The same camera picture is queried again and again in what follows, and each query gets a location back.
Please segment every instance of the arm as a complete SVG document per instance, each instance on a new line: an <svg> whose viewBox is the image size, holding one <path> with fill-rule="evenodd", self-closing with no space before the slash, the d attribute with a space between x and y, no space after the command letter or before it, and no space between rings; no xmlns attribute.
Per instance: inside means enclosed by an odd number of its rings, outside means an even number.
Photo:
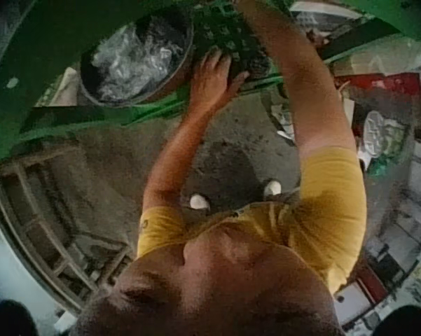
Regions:
<svg viewBox="0 0 421 336"><path fill-rule="evenodd" d="M331 74L311 43L289 18L263 3L240 0L238 8L283 75L301 160L325 146L356 152Z"/></svg>
<svg viewBox="0 0 421 336"><path fill-rule="evenodd" d="M237 94L247 77L241 73L228 86L230 62L230 57L222 57L220 50L211 50L197 64L187 114L151 170L144 191L143 212L151 207L178 205L182 186L209 121Z"/></svg>

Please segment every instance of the red object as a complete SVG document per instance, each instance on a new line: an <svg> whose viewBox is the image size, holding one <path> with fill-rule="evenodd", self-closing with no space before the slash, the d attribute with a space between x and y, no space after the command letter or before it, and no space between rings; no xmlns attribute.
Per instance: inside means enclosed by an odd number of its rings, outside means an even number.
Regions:
<svg viewBox="0 0 421 336"><path fill-rule="evenodd" d="M369 267L362 267L357 273L357 283L365 292L371 303L379 303L387 297L387 290L377 274Z"/></svg>
<svg viewBox="0 0 421 336"><path fill-rule="evenodd" d="M398 73L397 75L384 76L382 74L356 75L336 77L337 82L350 82L350 85L361 89L382 88L405 95L421 95L419 73Z"/></svg>

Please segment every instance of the hand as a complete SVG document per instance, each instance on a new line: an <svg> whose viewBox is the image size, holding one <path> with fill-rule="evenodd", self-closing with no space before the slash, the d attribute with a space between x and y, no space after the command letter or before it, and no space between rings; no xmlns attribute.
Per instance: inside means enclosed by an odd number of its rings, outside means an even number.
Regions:
<svg viewBox="0 0 421 336"><path fill-rule="evenodd" d="M213 115L237 94L249 73L238 74L228 85L231 62L230 56L222 56L221 50L213 49L196 64L191 81L189 114Z"/></svg>

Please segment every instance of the plastic bag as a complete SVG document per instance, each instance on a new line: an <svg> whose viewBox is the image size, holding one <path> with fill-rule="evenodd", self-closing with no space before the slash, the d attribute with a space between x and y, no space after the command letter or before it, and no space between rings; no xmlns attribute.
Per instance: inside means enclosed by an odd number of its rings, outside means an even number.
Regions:
<svg viewBox="0 0 421 336"><path fill-rule="evenodd" d="M143 36L134 23L120 28L100 43L92 60L103 78L100 99L128 100L142 90L155 89L175 70L184 43L184 36L161 17L151 18Z"/></svg>
<svg viewBox="0 0 421 336"><path fill-rule="evenodd" d="M364 49L333 63L335 76L390 76L421 67L421 41L395 34L369 43Z"/></svg>

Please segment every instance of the concrete floor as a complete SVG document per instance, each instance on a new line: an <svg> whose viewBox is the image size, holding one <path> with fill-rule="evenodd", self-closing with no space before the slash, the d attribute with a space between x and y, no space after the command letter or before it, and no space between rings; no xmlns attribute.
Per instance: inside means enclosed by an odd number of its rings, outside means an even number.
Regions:
<svg viewBox="0 0 421 336"><path fill-rule="evenodd" d="M157 119L76 134L81 150L54 159L52 169L80 230L135 246L146 178L179 122ZM296 186L296 148L276 134L259 94L240 97L209 126L182 202L204 193L212 210L236 209L259 200L261 184L270 178L284 189Z"/></svg>

